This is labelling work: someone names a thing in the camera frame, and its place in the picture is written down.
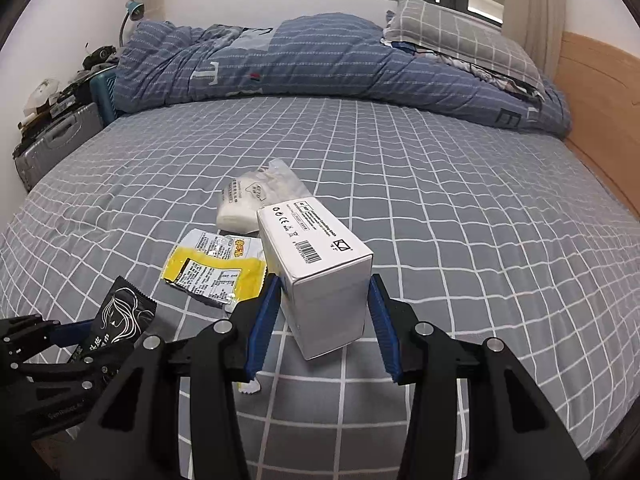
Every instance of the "black robotic claw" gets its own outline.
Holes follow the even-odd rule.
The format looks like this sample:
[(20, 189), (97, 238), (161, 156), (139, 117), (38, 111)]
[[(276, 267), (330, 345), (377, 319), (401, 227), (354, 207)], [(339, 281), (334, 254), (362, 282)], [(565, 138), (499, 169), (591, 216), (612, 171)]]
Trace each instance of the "black robotic claw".
[(85, 420), (62, 480), (181, 478), (178, 396), (187, 376), (194, 476), (248, 480), (232, 383), (262, 368), (279, 307), (280, 280), (269, 274), (258, 298), (196, 337), (165, 343), (148, 336)]
[[(179, 480), (179, 380), (190, 376), (194, 476), (247, 480), (232, 382), (261, 369), (279, 306), (280, 280), (270, 274), (258, 298), (194, 338), (165, 343), (148, 336), (128, 358), (123, 342), (66, 365), (24, 360), (56, 341), (81, 338), (82, 327), (62, 329), (33, 316), (0, 321), (8, 338), (0, 342), (0, 462), (16, 478), (57, 478), (30, 441), (85, 419), (62, 480)], [(415, 383), (398, 479), (453, 478), (457, 379), (468, 384), (468, 480), (589, 477), (556, 412), (501, 339), (478, 345), (450, 338), (389, 298), (378, 275), (369, 309), (386, 370), (396, 383)], [(64, 392), (56, 389), (61, 385)]]
[(386, 370), (415, 383), (399, 480), (449, 480), (456, 453), (457, 379), (469, 399), (468, 480), (586, 480), (553, 407), (501, 339), (458, 341), (392, 300), (374, 275), (369, 309)]

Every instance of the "suitcase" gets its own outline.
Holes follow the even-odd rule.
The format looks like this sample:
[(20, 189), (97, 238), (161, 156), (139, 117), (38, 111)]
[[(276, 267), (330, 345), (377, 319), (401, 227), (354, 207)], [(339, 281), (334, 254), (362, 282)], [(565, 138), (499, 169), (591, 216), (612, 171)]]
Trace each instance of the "suitcase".
[(113, 123), (118, 117), (113, 107), (113, 87), (116, 84), (116, 67), (105, 68), (91, 78), (91, 97), (98, 105), (104, 125)]
[(25, 189), (31, 191), (57, 163), (101, 130), (102, 119), (95, 103), (59, 118), (15, 158), (15, 169)]

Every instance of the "barcode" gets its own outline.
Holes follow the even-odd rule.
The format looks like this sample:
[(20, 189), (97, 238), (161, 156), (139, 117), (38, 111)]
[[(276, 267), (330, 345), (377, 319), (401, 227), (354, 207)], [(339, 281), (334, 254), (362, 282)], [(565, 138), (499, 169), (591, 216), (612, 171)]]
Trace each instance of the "barcode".
[(295, 243), (295, 246), (300, 253), (300, 256), (302, 256), (302, 259), (306, 263), (312, 264), (314, 262), (319, 262), (320, 260), (322, 260), (320, 254), (316, 253), (316, 250), (306, 240)]

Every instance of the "blue gripper pad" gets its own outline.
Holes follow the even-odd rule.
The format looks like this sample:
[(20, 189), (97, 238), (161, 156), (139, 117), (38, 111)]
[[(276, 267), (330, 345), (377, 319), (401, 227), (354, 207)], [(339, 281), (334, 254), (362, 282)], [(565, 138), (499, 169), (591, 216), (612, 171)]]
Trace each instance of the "blue gripper pad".
[(391, 321), (391, 316), (389, 316), (389, 311), (386, 309), (385, 298), (388, 299), (388, 294), (382, 279), (378, 274), (374, 274), (369, 282), (367, 303), (369, 303), (371, 320), (373, 321), (373, 328), (376, 330), (385, 370), (391, 375), (393, 381), (397, 383), (402, 376), (400, 342)]
[(86, 321), (59, 325), (49, 334), (49, 341), (60, 348), (77, 345), (88, 337), (93, 322), (93, 319), (87, 319)]
[(262, 370), (269, 341), (271, 340), (271, 332), (280, 309), (280, 296), (282, 293), (280, 279), (277, 276), (273, 276), (266, 282), (266, 285), (266, 290), (263, 290), (260, 294), (262, 304), (247, 340), (244, 371), (249, 379), (253, 379)]

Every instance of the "black snack wrapper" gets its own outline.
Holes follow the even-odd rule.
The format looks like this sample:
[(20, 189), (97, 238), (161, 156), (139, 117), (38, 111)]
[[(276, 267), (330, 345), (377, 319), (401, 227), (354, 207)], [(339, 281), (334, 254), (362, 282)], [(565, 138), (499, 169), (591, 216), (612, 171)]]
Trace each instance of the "black snack wrapper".
[(118, 276), (91, 324), (91, 332), (74, 350), (69, 363), (87, 352), (117, 341), (135, 341), (156, 315), (156, 302), (142, 294), (122, 276)]

